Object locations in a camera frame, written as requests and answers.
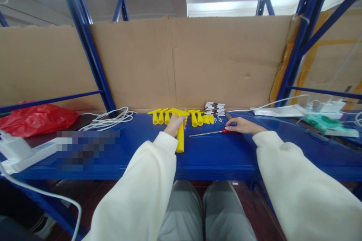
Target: white jacket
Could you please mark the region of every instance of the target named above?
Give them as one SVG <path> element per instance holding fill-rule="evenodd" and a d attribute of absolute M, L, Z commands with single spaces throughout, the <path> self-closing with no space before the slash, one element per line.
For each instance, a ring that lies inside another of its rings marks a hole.
<path fill-rule="evenodd" d="M 292 240 L 362 240 L 362 202 L 276 132 L 253 136 L 258 165 L 280 225 Z M 160 132 L 133 155 L 98 204 L 83 240 L 157 240 L 176 171 L 178 141 Z"/>

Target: yellow t-shaped connector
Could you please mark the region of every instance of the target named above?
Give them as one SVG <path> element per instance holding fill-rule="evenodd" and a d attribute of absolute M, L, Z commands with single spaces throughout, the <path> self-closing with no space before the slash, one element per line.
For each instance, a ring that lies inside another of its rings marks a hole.
<path fill-rule="evenodd" d="M 159 113 L 159 115 L 158 115 L 158 124 L 163 124 L 163 113 L 166 111 L 166 110 L 168 110 L 168 108 L 165 108 L 165 109 L 162 109 Z"/>
<path fill-rule="evenodd" d="M 199 110 L 189 110 L 190 114 L 191 114 L 191 123 L 192 123 L 192 127 L 196 127 L 197 126 L 197 119 L 196 119 L 196 113 Z"/>
<path fill-rule="evenodd" d="M 198 112 L 197 112 L 197 124 L 199 125 L 199 126 L 202 126 L 203 124 L 204 124 L 204 120 L 202 119 L 202 115 L 201 114 L 203 114 L 204 112 L 203 111 L 200 111 L 200 110 L 198 110 Z"/>
<path fill-rule="evenodd" d="M 177 109 L 177 108 L 172 108 L 172 111 L 175 114 L 177 114 L 179 117 L 181 117 L 181 116 L 189 116 L 190 115 L 189 112 L 183 111 L 183 110 Z M 178 140 L 178 145 L 177 145 L 177 148 L 176 148 L 176 152 L 177 153 L 183 153 L 185 151 L 184 123 L 182 123 L 180 125 L 180 127 L 178 128 L 177 140 Z"/>
<path fill-rule="evenodd" d="M 158 124 L 157 113 L 160 112 L 161 110 L 162 110 L 162 108 L 147 113 L 147 114 L 153 114 L 153 116 L 152 116 L 152 123 L 153 123 L 154 125 Z"/>
<path fill-rule="evenodd" d="M 170 122 L 170 112 L 172 111 L 172 109 L 169 109 L 167 111 L 165 111 L 165 124 L 168 125 Z"/>

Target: hand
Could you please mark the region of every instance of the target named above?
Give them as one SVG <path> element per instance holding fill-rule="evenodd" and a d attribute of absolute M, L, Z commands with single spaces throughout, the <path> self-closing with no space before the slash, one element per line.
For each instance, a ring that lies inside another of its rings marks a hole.
<path fill-rule="evenodd" d="M 236 122 L 237 126 L 229 126 L 232 122 Z M 257 125 L 251 121 L 243 119 L 242 117 L 232 118 L 226 123 L 226 130 L 236 131 L 244 134 L 252 134 L 255 135 L 257 133 L 267 131 L 264 127 Z"/>
<path fill-rule="evenodd" d="M 170 118 L 170 122 L 167 125 L 164 132 L 169 134 L 172 137 L 175 137 L 175 136 L 177 136 L 177 130 L 182 123 L 184 123 L 184 130 L 185 130 L 186 129 L 186 117 L 185 116 L 179 117 L 177 115 L 173 115 Z"/>

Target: red screwdriver handle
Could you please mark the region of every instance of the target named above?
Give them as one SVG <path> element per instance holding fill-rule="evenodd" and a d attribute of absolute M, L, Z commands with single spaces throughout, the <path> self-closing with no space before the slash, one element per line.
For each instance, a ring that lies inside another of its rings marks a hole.
<path fill-rule="evenodd" d="M 229 130 L 226 130 L 226 129 L 222 129 L 221 132 L 222 132 L 223 134 L 226 134 L 226 133 L 238 133 L 238 132 L 236 132 L 236 131 L 229 131 Z"/>

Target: person's left hand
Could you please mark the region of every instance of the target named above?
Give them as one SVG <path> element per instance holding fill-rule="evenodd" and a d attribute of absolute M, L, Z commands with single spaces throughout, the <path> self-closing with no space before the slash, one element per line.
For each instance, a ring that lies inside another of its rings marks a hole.
<path fill-rule="evenodd" d="M 184 123 L 184 130 L 186 129 L 186 117 L 182 116 L 179 117 L 177 115 L 173 115 L 170 118 L 170 122 L 167 125 L 166 129 L 164 130 L 165 133 L 169 134 L 172 137 L 177 136 L 177 130 L 180 127 L 180 125 Z"/>

